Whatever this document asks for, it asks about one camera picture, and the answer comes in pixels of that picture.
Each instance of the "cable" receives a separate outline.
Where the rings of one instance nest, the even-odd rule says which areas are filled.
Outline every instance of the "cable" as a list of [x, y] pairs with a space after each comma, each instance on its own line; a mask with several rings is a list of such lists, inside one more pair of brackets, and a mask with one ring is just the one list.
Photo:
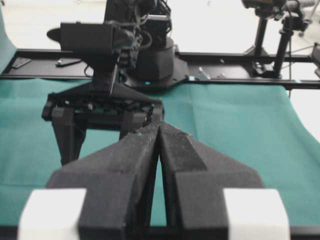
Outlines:
[[306, 50], [306, 49], [311, 49], [311, 48], [313, 48], [313, 47], [314, 47], [314, 45], [312, 45], [312, 46], [306, 46], [306, 47], [303, 47], [303, 48], [294, 50], [294, 51], [292, 51], [291, 53], [294, 54], [294, 53], [297, 53], [297, 52], [300, 52], [300, 51], [303, 51], [303, 50]]
[[286, 69], [286, 68], [288, 68], [289, 66], [290, 66], [290, 64], [287, 65], [287, 66], [282, 67], [281, 69]]
[[148, 48], [150, 48], [150, 46], [152, 45], [152, 36], [150, 35], [150, 33], [148, 33], [148, 32], [145, 31], [145, 30], [141, 31], [141, 33], [147, 35], [147, 37], [149, 38], [149, 42], [146, 43], [145, 45], [141, 45], [141, 46], [138, 48], [139, 51], [148, 49]]

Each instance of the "green cloth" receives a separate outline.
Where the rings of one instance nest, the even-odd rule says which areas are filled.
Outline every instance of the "green cloth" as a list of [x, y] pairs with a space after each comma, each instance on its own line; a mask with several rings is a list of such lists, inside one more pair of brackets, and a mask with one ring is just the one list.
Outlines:
[[0, 7], [0, 74], [5, 70], [15, 53], [16, 48], [9, 40], [5, 31], [5, 24]]
[[[16, 225], [31, 190], [60, 167], [51, 123], [41, 119], [47, 94], [81, 83], [0, 81], [0, 225]], [[166, 122], [256, 169], [268, 188], [278, 189], [291, 225], [320, 225], [320, 145], [282, 87], [184, 84], [161, 97]], [[118, 132], [89, 130], [80, 155], [118, 138]], [[166, 224], [160, 167], [152, 224]]]

